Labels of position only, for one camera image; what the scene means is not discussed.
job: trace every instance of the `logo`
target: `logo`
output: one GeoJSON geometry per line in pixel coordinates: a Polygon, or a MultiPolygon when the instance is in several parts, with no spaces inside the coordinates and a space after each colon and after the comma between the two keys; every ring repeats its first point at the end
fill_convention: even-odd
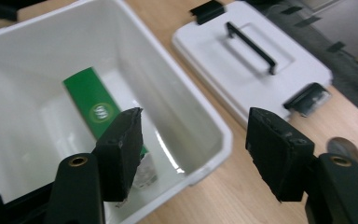
{"type": "Polygon", "coordinates": [[[110,120],[113,116],[113,107],[107,103],[99,103],[91,108],[89,117],[93,122],[102,123],[110,120]]]}

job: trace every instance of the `black clip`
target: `black clip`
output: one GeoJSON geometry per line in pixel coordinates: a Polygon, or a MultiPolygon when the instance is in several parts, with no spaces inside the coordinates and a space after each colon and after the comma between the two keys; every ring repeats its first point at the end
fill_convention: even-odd
{"type": "Polygon", "coordinates": [[[191,9],[190,12],[193,16],[196,16],[197,24],[202,25],[203,23],[222,15],[226,11],[223,4],[215,0],[211,0],[199,7],[191,9]]]}
{"type": "Polygon", "coordinates": [[[310,83],[292,98],[287,100],[283,106],[286,109],[294,109],[298,111],[302,117],[307,117],[315,109],[330,99],[330,96],[330,92],[321,86],[321,84],[314,82],[310,83]]]}

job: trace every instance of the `white bin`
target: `white bin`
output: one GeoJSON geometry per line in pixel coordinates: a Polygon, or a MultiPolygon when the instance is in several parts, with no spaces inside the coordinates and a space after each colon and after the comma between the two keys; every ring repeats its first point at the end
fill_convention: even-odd
{"type": "Polygon", "coordinates": [[[158,180],[132,189],[107,223],[133,223],[229,155],[232,135],[210,103],[122,1],[79,1],[0,30],[0,193],[5,203],[54,180],[95,140],[62,81],[93,66],[123,109],[140,106],[158,180]]]}

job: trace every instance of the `brass grommet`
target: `brass grommet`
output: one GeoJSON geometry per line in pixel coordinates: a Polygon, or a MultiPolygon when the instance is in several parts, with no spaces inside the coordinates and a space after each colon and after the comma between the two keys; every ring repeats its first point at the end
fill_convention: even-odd
{"type": "Polygon", "coordinates": [[[342,157],[332,156],[330,159],[335,165],[344,166],[344,167],[350,167],[351,166],[351,161],[349,161],[347,159],[344,159],[342,157]]]}
{"type": "Polygon", "coordinates": [[[87,157],[74,157],[71,160],[69,160],[69,165],[72,167],[77,167],[84,165],[89,159],[87,157]]]}

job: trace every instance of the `wooden table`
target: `wooden table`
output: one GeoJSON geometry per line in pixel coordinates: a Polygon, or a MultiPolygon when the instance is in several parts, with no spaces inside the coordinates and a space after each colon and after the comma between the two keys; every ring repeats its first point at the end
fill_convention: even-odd
{"type": "MultiPolygon", "coordinates": [[[[21,21],[45,13],[73,0],[50,0],[20,10],[21,21]]],[[[307,223],[302,203],[279,203],[261,179],[245,150],[246,131],[198,80],[172,47],[172,34],[193,21],[191,8],[204,0],[127,0],[137,15],[215,106],[234,134],[231,156],[212,174],[189,187],[145,217],[140,223],[307,223]]],[[[358,146],[358,109],[334,87],[333,97],[308,118],[294,114],[290,123],[316,145],[316,154],[325,152],[335,136],[358,146]]]]}

